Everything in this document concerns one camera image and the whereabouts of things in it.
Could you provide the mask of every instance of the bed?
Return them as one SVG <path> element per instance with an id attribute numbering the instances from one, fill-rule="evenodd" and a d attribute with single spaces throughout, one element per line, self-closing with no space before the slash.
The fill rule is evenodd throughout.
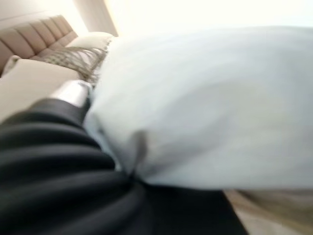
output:
<path id="1" fill-rule="evenodd" d="M 0 31 L 0 73 L 12 55 L 40 60 L 68 45 L 77 34 L 66 19 L 54 16 Z"/>

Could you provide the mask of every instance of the white wall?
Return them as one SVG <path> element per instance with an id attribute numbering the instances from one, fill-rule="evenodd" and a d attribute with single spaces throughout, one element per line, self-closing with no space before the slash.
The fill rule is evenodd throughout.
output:
<path id="1" fill-rule="evenodd" d="M 78 34 L 87 32 L 72 0 L 0 0 L 0 29 L 62 14 Z"/>
<path id="2" fill-rule="evenodd" d="M 313 0 L 105 0 L 120 35 L 250 25 L 313 26 Z"/>
<path id="3" fill-rule="evenodd" d="M 0 29 L 53 15 L 49 0 L 0 0 Z"/>

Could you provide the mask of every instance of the beige cushion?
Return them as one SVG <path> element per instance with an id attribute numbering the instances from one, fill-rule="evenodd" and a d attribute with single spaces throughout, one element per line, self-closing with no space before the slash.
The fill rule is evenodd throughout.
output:
<path id="1" fill-rule="evenodd" d="M 66 47 L 98 48 L 105 49 L 113 36 L 105 32 L 89 32 L 75 38 Z"/>
<path id="2" fill-rule="evenodd" d="M 20 59 L 21 57 L 19 57 L 18 55 L 12 55 L 8 62 L 6 62 L 1 76 L 4 76 L 6 73 L 10 72 Z"/>
<path id="3" fill-rule="evenodd" d="M 68 80 L 79 79 L 77 72 L 34 60 L 19 60 L 0 78 L 0 122 L 49 96 Z"/>

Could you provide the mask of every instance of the wall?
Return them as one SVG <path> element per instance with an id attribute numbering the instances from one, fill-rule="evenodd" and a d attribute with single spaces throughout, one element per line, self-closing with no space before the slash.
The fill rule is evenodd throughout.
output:
<path id="1" fill-rule="evenodd" d="M 251 25 L 313 26 L 313 0 L 105 0 L 120 35 Z"/>
<path id="2" fill-rule="evenodd" d="M 87 32 L 72 0 L 0 0 L 0 29 L 57 14 L 64 15 L 78 34 Z"/>
<path id="3" fill-rule="evenodd" d="M 104 0 L 73 0 L 73 2 L 90 32 L 107 32 L 117 36 Z"/>
<path id="4" fill-rule="evenodd" d="M 1 0 L 0 29 L 53 15 L 53 7 L 48 0 Z"/>

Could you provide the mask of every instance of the white bedsheet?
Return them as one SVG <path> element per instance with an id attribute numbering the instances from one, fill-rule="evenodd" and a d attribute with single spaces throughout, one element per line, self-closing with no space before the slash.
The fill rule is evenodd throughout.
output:
<path id="1" fill-rule="evenodd" d="M 313 29 L 117 38 L 85 121 L 128 173 L 188 188 L 312 188 Z"/>

